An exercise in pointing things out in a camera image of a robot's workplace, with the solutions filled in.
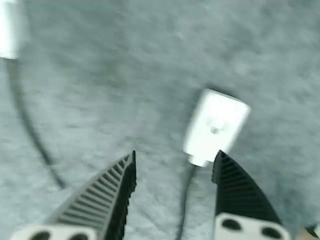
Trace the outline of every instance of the white object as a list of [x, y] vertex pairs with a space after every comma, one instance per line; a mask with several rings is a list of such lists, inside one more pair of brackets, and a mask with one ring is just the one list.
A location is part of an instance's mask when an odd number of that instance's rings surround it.
[[317, 236], [320, 236], [320, 224], [315, 227], [314, 232]]
[[17, 231], [10, 240], [96, 240], [90, 227], [73, 225], [31, 225]]
[[[240, 229], [232, 228], [233, 221]], [[215, 240], [290, 240], [290, 234], [281, 225], [259, 219], [220, 213], [215, 218], [214, 238]]]
[[17, 59], [27, 32], [22, 0], [0, 0], [0, 58]]
[[242, 101], [205, 89], [186, 132], [183, 151], [189, 162], [204, 167], [214, 162], [219, 150], [228, 153], [243, 127], [250, 107]]

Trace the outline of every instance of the white plug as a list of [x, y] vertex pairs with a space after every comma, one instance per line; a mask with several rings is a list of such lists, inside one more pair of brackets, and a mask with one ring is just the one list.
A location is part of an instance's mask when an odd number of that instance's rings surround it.
[[189, 162], [205, 167], [219, 150], [229, 153], [243, 127], [250, 107], [223, 93], [205, 89], [187, 129], [183, 151]]
[[0, 58], [17, 59], [28, 39], [22, 0], [0, 0]]

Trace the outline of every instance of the usb charger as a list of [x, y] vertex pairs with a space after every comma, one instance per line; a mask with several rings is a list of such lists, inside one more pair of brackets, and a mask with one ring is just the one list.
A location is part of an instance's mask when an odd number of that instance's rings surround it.
[[229, 153], [250, 111], [239, 99], [205, 89], [185, 135], [183, 151], [189, 162], [205, 167], [219, 150]]

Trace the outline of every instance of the gray carpet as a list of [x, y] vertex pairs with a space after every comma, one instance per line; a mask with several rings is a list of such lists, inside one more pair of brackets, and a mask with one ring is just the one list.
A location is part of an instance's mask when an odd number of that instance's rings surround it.
[[[14, 109], [0, 65], [0, 238], [40, 223], [99, 169], [137, 151], [125, 239], [173, 240], [200, 91], [252, 113], [230, 155], [292, 234], [320, 221], [320, 1], [30, 0], [25, 101], [68, 182], [58, 191]], [[184, 239], [210, 239], [211, 169], [195, 177]]]

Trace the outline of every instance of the black cable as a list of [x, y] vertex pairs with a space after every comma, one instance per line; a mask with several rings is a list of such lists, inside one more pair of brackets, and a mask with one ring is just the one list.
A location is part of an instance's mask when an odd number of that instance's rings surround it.
[[7, 70], [8, 82], [10, 86], [10, 91], [12, 95], [12, 99], [14, 101], [15, 108], [17, 113], [21, 119], [21, 123], [29, 135], [30, 140], [32, 141], [34, 147], [39, 151], [42, 156], [44, 164], [47, 166], [50, 171], [53, 180], [56, 184], [64, 189], [66, 187], [66, 183], [59, 177], [57, 172], [54, 169], [54, 161], [50, 156], [44, 144], [41, 142], [39, 135], [37, 134], [32, 120], [26, 110], [26, 106], [23, 100], [23, 90], [20, 83], [20, 70], [19, 70], [19, 62], [17, 60], [5, 59], [5, 65]]
[[192, 178], [195, 176], [197, 168], [198, 167], [196, 165], [191, 164], [188, 170], [187, 179], [185, 182], [185, 186], [183, 188], [182, 199], [181, 199], [181, 213], [180, 213], [181, 218], [178, 226], [178, 232], [176, 233], [176, 236], [175, 236], [175, 240], [181, 240], [184, 233], [188, 192], [189, 192], [189, 187], [191, 185]]

